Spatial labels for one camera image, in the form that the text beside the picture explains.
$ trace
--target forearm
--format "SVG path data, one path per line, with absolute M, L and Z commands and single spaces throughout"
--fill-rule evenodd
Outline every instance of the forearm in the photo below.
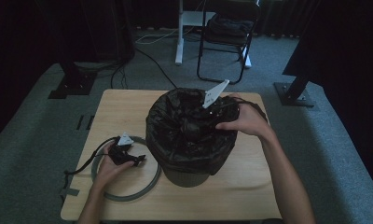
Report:
M 90 188 L 88 199 L 81 212 L 81 215 L 79 216 L 77 223 L 99 223 L 103 202 L 104 186 L 97 183 L 93 183 L 92 187 Z
M 274 193 L 285 223 L 315 223 L 309 196 L 273 130 L 259 137 L 267 159 Z

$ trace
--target person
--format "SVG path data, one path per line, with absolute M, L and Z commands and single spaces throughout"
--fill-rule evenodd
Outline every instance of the person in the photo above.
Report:
M 233 93 L 230 97 L 241 100 L 241 96 Z M 294 166 L 283 152 L 276 133 L 271 129 L 262 116 L 248 104 L 239 104 L 239 118 L 232 122 L 216 125 L 219 130 L 237 130 L 249 135 L 255 135 L 262 144 L 265 158 L 274 188 L 274 195 L 283 223 L 315 223 L 309 196 L 300 180 Z M 100 208 L 104 200 L 105 186 L 117 175 L 133 166 L 126 162 L 116 166 L 108 156 L 100 166 L 99 173 L 90 189 L 90 194 L 79 217 L 78 223 L 99 223 Z
M 117 176 L 119 176 L 120 173 L 134 165 L 134 161 L 127 161 L 123 164 L 115 165 L 111 158 L 105 155 L 108 154 L 109 148 L 111 146 L 112 144 L 107 144 L 103 148 L 103 161 L 100 164 L 99 172 L 97 173 L 96 178 L 93 181 L 93 184 L 90 188 L 90 192 L 88 195 L 88 199 L 85 202 L 81 214 L 79 215 L 77 223 L 100 223 L 100 213 L 101 208 L 103 207 L 105 188 Z

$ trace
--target gray carpet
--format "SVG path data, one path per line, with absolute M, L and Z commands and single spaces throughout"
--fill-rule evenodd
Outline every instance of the gray carpet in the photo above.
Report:
M 174 38 L 166 38 L 137 48 L 156 59 L 177 87 L 208 90 L 216 85 L 196 77 L 198 43 L 186 41 L 181 66 L 174 64 L 175 43 Z M 373 223 L 373 182 L 323 89 L 308 85 L 307 92 L 315 103 L 308 109 L 282 106 L 273 87 L 273 82 L 293 81 L 293 77 L 282 76 L 282 71 L 296 45 L 297 39 L 255 38 L 250 53 L 253 67 L 245 70 L 241 83 L 228 86 L 226 91 L 261 94 L 270 123 L 311 196 L 318 223 Z M 204 70 L 207 75 L 237 76 L 237 63 L 216 69 L 229 63 L 229 57 L 216 55 L 215 61 L 218 63 L 204 64 L 209 68 Z M 0 134 L 0 223 L 68 223 L 60 217 L 62 172 L 76 168 L 90 116 L 95 114 L 103 91 L 110 88 L 112 72 L 99 73 L 90 95 L 64 100 L 48 99 L 63 77 L 58 64 L 37 81 Z M 129 89 L 173 88 L 158 67 L 139 52 L 126 65 L 125 73 Z M 122 88 L 121 74 L 114 77 L 113 84 L 115 89 Z

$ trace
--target black folding chair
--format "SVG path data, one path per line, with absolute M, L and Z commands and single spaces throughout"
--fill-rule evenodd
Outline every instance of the black folding chair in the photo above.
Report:
M 206 22 L 207 12 L 215 12 L 217 16 L 225 17 L 232 21 L 249 21 L 251 28 L 245 31 L 245 35 L 238 36 L 229 34 L 227 32 L 217 32 L 210 28 L 210 22 L 214 22 L 213 19 Z M 242 80 L 242 74 L 245 68 L 245 62 L 250 49 L 250 44 L 253 38 L 253 31 L 256 27 L 257 20 L 260 15 L 259 5 L 255 0 L 205 0 L 203 6 L 203 21 L 201 27 L 200 36 L 200 49 L 198 59 L 197 75 L 200 79 L 213 82 L 223 82 L 223 79 L 215 79 L 203 77 L 200 74 L 200 61 L 203 55 L 205 42 L 217 45 L 228 45 L 237 48 L 237 51 L 222 50 L 222 49 L 210 49 L 219 50 L 224 52 L 238 53 L 240 61 L 242 59 L 242 70 L 238 79 L 230 81 L 229 84 L 236 84 Z

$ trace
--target black bag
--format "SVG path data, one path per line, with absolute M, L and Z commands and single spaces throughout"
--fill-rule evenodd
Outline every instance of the black bag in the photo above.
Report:
M 208 21 L 208 28 L 217 35 L 247 36 L 253 25 L 252 21 L 236 20 L 217 13 Z
M 204 109 L 204 97 L 205 91 L 179 88 L 161 95 L 149 110 L 146 145 L 163 169 L 215 175 L 234 148 L 237 131 L 215 125 L 237 119 L 238 104 L 219 97 Z

